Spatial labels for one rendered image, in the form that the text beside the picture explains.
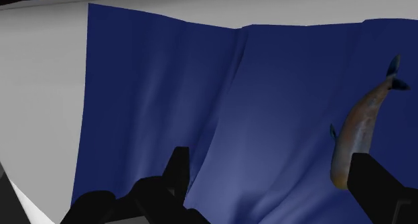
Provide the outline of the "brown whale toy figure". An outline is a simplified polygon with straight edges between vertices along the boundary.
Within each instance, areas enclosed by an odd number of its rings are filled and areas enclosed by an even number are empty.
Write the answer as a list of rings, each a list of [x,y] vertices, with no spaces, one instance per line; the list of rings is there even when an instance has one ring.
[[[400,60],[399,54],[391,60],[385,79],[351,108],[339,133],[336,133],[333,125],[330,126],[330,135],[335,142],[330,165],[330,180],[336,188],[342,190],[348,188],[352,155],[369,153],[378,112],[388,93],[391,90],[411,89],[405,81],[397,78]]]

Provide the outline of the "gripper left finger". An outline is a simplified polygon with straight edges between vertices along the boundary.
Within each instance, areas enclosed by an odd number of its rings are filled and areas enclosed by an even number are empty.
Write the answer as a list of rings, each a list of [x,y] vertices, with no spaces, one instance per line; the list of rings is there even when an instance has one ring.
[[[76,199],[60,224],[106,224],[145,217],[149,224],[209,224],[196,209],[184,206],[190,181],[190,150],[176,147],[161,176],[138,180],[123,197],[90,191]]]

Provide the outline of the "white bed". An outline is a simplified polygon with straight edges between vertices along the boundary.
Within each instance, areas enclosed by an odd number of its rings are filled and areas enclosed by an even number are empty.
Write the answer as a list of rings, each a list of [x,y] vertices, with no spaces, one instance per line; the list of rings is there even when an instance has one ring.
[[[222,27],[418,19],[418,0],[38,0],[0,7],[0,162],[55,223],[69,209],[74,184],[89,3]]]

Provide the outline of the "blue blanket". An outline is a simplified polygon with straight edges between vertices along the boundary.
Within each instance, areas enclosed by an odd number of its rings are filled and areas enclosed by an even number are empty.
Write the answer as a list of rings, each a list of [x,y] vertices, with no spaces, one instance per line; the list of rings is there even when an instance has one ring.
[[[212,224],[371,224],[330,180],[350,108],[400,56],[372,156],[418,188],[418,20],[216,27],[91,4],[72,196],[128,193],[190,149],[185,206]]]

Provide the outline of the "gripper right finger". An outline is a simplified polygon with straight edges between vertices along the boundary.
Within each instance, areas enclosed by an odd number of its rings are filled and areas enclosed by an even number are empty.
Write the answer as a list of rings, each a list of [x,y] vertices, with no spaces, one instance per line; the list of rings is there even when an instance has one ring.
[[[418,224],[418,188],[402,185],[370,154],[352,155],[347,186],[373,224]]]

